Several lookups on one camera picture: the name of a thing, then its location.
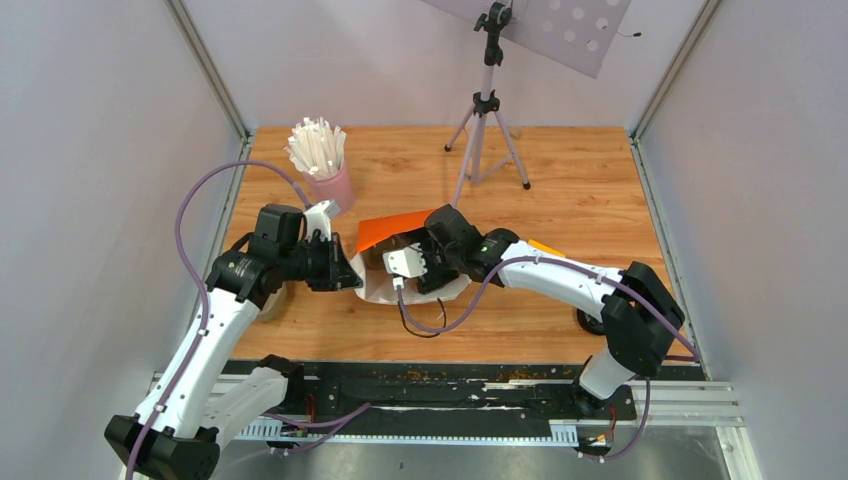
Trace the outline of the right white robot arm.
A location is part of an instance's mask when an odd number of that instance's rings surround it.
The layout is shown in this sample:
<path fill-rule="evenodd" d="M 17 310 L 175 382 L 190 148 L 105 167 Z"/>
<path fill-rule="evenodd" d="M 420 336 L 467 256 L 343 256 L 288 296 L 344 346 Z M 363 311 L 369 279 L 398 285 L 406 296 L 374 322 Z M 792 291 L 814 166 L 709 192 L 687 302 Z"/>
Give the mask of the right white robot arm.
<path fill-rule="evenodd" d="M 571 390 L 571 403 L 584 417 L 596 417 L 620 386 L 635 377 L 655 377 L 674 342 L 697 350 L 681 333 L 685 315 L 648 265 L 626 269 L 568 259 L 516 233 L 494 229 L 482 234 L 453 206 L 426 217 L 426 261 L 440 271 L 467 276 L 481 289 L 495 285 L 527 290 L 558 300 L 598 321 L 606 345 L 589 357 Z"/>

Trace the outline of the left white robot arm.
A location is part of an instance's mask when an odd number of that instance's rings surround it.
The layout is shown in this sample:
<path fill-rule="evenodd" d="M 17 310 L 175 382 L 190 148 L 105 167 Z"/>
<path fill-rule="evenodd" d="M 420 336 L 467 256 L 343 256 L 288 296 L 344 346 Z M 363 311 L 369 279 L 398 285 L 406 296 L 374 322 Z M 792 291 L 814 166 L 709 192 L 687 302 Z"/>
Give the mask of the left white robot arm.
<path fill-rule="evenodd" d="M 131 415 L 115 415 L 104 436 L 128 477 L 208 479 L 221 452 L 261 414 L 298 411 L 306 400 L 304 368 L 268 355 L 216 401 L 213 387 L 239 339 L 288 282 L 315 292 L 359 288 L 324 200 L 301 210 L 268 204 L 253 231 L 213 263 L 201 305 L 158 383 Z"/>

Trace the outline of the orange paper bag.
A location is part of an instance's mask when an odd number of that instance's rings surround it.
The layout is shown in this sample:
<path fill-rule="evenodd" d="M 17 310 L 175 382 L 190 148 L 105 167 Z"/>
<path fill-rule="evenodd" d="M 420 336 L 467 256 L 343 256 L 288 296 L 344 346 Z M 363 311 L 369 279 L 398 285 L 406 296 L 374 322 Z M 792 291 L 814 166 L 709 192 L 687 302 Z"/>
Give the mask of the orange paper bag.
<path fill-rule="evenodd" d="M 445 303 L 457 299 L 471 284 L 468 275 L 449 263 L 445 248 L 430 228 L 440 214 L 454 213 L 450 205 L 363 220 L 357 229 L 350 265 L 360 277 L 356 296 L 369 304 L 397 308 L 401 324 L 414 324 L 419 338 L 434 338 L 456 329 L 464 312 L 447 320 Z M 441 309 L 440 327 L 426 327 L 412 318 L 409 307 L 435 303 Z"/>

